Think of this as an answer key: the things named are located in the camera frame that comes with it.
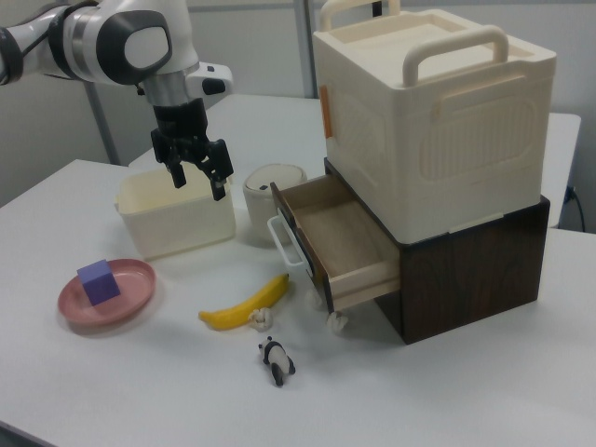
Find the white drawer handle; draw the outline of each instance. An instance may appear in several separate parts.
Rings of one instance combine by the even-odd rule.
[[[298,253],[298,256],[300,257],[301,261],[299,263],[293,263],[290,261],[290,258],[288,258],[288,253],[286,253],[286,250],[283,248],[283,244],[279,240],[278,232],[276,231],[276,229],[273,226],[274,224],[282,224],[282,226],[286,230],[286,233],[288,233],[288,237],[290,238],[291,244],[294,246],[294,249],[296,250],[296,252]],[[308,275],[312,277],[313,272],[310,268],[310,264],[306,260],[306,256],[303,253],[302,248],[300,247],[300,244],[296,240],[296,236],[291,231],[290,227],[288,226],[288,223],[286,222],[285,217],[283,217],[283,214],[281,214],[281,211],[279,209],[278,209],[278,215],[272,217],[271,219],[269,219],[267,221],[267,226],[269,227],[269,232],[271,233],[271,237],[273,238],[273,241],[275,242],[276,247],[278,247],[278,251],[281,253],[281,257],[283,258],[283,262],[286,264],[286,266],[289,269],[303,267],[306,270],[306,272],[308,272]]]
[[[418,66],[423,60],[443,53],[477,45],[494,44],[493,62],[507,62],[509,41],[500,28],[486,25],[476,30],[458,31],[447,37],[428,40],[412,47],[403,60],[403,86],[414,87],[418,82]]]

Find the dark wooden cabinet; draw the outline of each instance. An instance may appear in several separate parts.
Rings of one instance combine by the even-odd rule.
[[[333,312],[374,299],[410,344],[536,300],[549,201],[415,244],[396,241],[325,160],[274,199]]]

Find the panda figurine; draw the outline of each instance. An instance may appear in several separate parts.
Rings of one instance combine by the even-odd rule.
[[[273,338],[267,339],[259,344],[259,351],[265,365],[271,365],[271,373],[276,380],[277,386],[283,386],[283,374],[294,374],[294,362],[286,354],[284,348]]]

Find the pink plate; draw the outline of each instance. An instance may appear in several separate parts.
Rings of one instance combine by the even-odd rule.
[[[116,259],[108,262],[120,294],[99,305],[92,305],[79,277],[74,277],[62,289],[58,298],[61,314],[84,326],[110,324],[134,314],[143,307],[156,289],[156,272],[151,265],[136,259]]]

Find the banana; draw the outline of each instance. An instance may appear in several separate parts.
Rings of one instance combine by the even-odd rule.
[[[243,303],[216,312],[199,312],[198,317],[218,331],[237,328],[249,322],[253,310],[271,307],[279,301],[288,289],[288,282],[288,274],[279,275]]]

